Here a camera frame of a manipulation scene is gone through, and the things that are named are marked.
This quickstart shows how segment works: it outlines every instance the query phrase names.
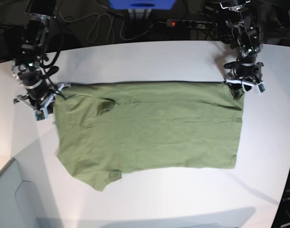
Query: power strip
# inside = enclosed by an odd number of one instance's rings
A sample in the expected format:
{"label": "power strip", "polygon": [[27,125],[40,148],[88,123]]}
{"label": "power strip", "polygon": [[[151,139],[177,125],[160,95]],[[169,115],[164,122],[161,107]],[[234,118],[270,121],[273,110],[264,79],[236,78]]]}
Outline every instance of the power strip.
{"label": "power strip", "polygon": [[166,21],[168,27],[187,28],[187,29],[213,29],[213,23],[201,20],[175,20]]}

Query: blue box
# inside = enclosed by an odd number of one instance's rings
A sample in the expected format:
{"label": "blue box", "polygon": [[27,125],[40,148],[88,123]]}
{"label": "blue box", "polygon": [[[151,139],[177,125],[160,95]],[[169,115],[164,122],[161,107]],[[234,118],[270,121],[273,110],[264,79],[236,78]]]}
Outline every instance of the blue box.
{"label": "blue box", "polygon": [[159,9],[170,10],[176,0],[109,0],[113,9]]}

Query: green t-shirt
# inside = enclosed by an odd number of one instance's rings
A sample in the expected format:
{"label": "green t-shirt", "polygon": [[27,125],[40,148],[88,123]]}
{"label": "green t-shirt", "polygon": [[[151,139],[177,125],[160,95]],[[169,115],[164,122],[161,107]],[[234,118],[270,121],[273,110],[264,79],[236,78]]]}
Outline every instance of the green t-shirt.
{"label": "green t-shirt", "polygon": [[243,96],[222,83],[79,85],[63,94],[54,106],[58,158],[96,190],[122,172],[235,166]]}

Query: t-shirt sleeve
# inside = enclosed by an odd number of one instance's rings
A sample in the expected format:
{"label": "t-shirt sleeve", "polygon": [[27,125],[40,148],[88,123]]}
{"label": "t-shirt sleeve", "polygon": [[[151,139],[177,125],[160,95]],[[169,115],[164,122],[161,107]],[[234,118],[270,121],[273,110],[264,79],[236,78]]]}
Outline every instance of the t-shirt sleeve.
{"label": "t-shirt sleeve", "polygon": [[95,190],[103,191],[108,184],[121,179],[122,173],[119,171],[88,171],[74,177],[89,184]]}

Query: white table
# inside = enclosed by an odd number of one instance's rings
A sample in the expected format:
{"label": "white table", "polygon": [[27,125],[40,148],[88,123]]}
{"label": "white table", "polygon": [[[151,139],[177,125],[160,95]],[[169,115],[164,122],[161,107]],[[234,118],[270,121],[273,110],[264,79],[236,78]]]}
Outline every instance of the white table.
{"label": "white table", "polygon": [[[52,79],[221,82],[223,63],[234,60],[228,53],[211,41],[88,47],[62,52],[56,63],[60,71]],[[290,169],[290,47],[265,45],[258,60],[265,64],[266,92],[246,94],[233,170],[140,171],[95,191],[72,178],[56,158],[52,120],[36,123],[26,106],[12,104],[24,89],[11,77],[10,63],[0,64],[0,154],[14,156],[23,179],[36,184],[42,201],[36,211],[52,227],[269,228]]]}

